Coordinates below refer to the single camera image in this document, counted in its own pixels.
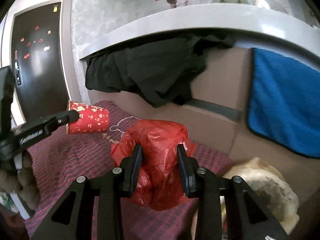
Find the red plastic bag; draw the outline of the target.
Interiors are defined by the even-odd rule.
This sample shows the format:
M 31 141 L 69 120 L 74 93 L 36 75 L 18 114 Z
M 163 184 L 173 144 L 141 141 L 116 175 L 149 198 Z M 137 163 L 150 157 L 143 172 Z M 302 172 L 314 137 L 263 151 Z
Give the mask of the red plastic bag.
M 119 165 L 140 144 L 143 160 L 138 183 L 130 201 L 155 211 L 172 209 L 187 202 L 178 168 L 176 148 L 182 144 L 187 156 L 193 156 L 197 144 L 189 139 L 187 128 L 165 120 L 139 120 L 117 144 L 111 146 L 111 157 Z

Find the red paper cup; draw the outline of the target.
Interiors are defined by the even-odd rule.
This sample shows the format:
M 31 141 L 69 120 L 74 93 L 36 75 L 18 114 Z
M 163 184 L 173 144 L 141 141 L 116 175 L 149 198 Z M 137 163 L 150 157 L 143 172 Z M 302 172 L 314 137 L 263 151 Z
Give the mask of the red paper cup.
M 68 102 L 68 110 L 79 113 L 79 119 L 66 125 L 66 133 L 103 133 L 110 124 L 110 114 L 106 108 L 87 105 L 80 102 Z

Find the beige trash bin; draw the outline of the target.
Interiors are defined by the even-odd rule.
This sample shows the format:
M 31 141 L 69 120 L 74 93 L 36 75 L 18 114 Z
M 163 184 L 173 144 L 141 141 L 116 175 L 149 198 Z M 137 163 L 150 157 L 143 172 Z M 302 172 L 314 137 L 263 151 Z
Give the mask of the beige trash bin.
M 223 177 L 241 177 L 289 235 L 299 222 L 299 199 L 281 173 L 258 157 L 233 166 Z

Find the grey kitchen countertop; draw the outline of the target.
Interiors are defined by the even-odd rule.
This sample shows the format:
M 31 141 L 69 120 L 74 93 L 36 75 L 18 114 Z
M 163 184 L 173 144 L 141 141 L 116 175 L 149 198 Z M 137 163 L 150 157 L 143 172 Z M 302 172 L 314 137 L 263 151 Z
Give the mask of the grey kitchen countertop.
M 319 29 L 287 14 L 246 4 L 213 3 L 169 9 L 125 24 L 79 51 L 80 59 L 102 49 L 157 33 L 221 29 L 239 35 L 237 45 L 259 47 L 319 69 Z

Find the black refrigerator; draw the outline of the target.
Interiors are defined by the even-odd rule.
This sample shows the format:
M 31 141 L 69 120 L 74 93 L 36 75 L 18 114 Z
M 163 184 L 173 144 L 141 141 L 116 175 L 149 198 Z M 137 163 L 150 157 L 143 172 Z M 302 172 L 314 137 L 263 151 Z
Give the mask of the black refrigerator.
M 15 16 L 11 62 L 23 116 L 31 121 L 66 110 L 69 95 L 60 56 L 59 2 Z

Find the black cloth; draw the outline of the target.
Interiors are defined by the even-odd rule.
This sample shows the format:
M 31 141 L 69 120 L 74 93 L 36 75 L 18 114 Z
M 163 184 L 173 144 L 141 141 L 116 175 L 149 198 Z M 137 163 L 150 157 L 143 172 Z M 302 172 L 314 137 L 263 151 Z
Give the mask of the black cloth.
M 173 33 L 138 38 L 87 59 L 85 86 L 105 93 L 138 94 L 154 108 L 192 99 L 191 82 L 206 70 L 208 52 L 231 48 L 224 33 Z

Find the blue towel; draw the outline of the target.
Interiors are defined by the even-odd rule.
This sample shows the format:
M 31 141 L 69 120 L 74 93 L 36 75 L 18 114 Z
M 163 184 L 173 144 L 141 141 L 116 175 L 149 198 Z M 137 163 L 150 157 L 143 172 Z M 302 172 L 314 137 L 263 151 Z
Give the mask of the blue towel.
M 295 59 L 253 49 L 249 130 L 287 150 L 319 158 L 319 71 Z

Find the orange rimmed splatter screen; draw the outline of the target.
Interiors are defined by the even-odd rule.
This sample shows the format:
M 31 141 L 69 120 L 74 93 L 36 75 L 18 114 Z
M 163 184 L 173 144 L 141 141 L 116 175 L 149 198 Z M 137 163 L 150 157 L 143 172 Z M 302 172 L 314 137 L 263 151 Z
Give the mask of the orange rimmed splatter screen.
M 286 9 L 275 0 L 255 0 L 254 5 L 267 10 L 275 10 L 282 13 L 287 13 Z

